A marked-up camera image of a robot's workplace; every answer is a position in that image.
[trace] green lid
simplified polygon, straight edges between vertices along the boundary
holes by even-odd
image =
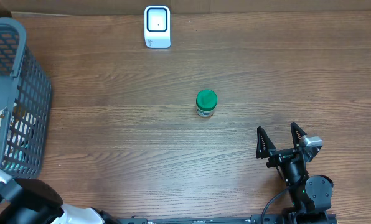
[[[197,95],[197,106],[203,111],[211,111],[217,105],[217,95],[212,90],[202,90]]]

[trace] jar with green lid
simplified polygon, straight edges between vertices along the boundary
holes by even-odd
[[[197,95],[197,113],[207,118],[213,115],[217,106],[217,95],[212,90],[202,90]]]

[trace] dark blue border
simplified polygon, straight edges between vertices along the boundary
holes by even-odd
[[[165,10],[165,15],[166,15],[166,29],[165,30],[149,30],[148,29],[148,11],[150,10],[150,9],[163,9],[163,10]],[[165,8],[159,8],[159,7],[153,7],[153,8],[149,8],[148,10],[147,10],[147,24],[146,24],[146,26],[147,26],[147,30],[149,31],[149,32],[166,32],[167,31],[167,10],[165,9]]]

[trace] wooden table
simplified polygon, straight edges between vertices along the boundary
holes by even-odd
[[[284,183],[255,159],[256,128],[283,149],[296,121],[324,140],[308,171],[334,181],[331,213],[371,223],[371,11],[173,15],[161,50],[145,46],[142,16],[20,21],[54,86],[40,178],[67,203],[261,213]],[[219,98],[210,119],[194,111],[204,88]]]

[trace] plastic basket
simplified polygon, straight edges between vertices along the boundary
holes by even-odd
[[[0,19],[0,169],[36,178],[42,168],[52,87],[26,46],[25,28]]]

